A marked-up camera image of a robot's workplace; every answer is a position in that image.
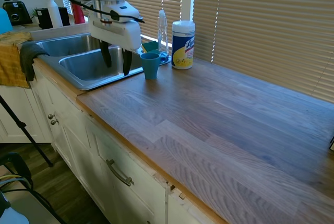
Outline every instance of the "yellow towel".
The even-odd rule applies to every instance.
[[[29,32],[0,34],[0,85],[29,88],[21,71],[20,53],[17,45],[31,40]]]

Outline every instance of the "sink basin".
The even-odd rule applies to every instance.
[[[45,40],[38,42],[37,45],[54,57],[69,56],[100,49],[99,40],[89,34]]]
[[[59,61],[59,64],[77,78],[84,81],[95,81],[123,75],[122,48],[117,46],[109,48],[112,66],[107,67],[100,51],[79,54]],[[133,54],[130,71],[141,68],[138,54]]]
[[[91,90],[119,79],[142,72],[141,49],[132,52],[132,63],[128,75],[123,74],[123,49],[110,45],[112,66],[107,67],[99,45],[99,40],[90,34],[35,42],[44,48],[50,56],[39,55],[74,87],[79,90]]]

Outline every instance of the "black container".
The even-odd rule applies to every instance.
[[[42,29],[53,28],[49,10],[47,8],[36,9],[38,15],[39,26]],[[61,15],[63,26],[69,26],[69,17],[66,7],[59,7],[59,13]]]
[[[18,0],[0,0],[0,6],[6,10],[12,26],[31,24],[25,4]]]

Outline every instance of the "red bottle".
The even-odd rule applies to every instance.
[[[71,3],[75,24],[85,23],[84,13],[81,6]]]

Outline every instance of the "stainless steel sink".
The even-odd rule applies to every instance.
[[[109,46],[112,66],[107,67],[102,57],[99,41],[89,34],[35,43],[50,55],[39,55],[39,58],[79,90],[90,90],[142,72],[141,49],[132,53],[130,72],[124,76],[123,49],[119,46]]]
[[[37,45],[54,57],[69,56],[100,48],[99,40],[89,34],[41,41]]]

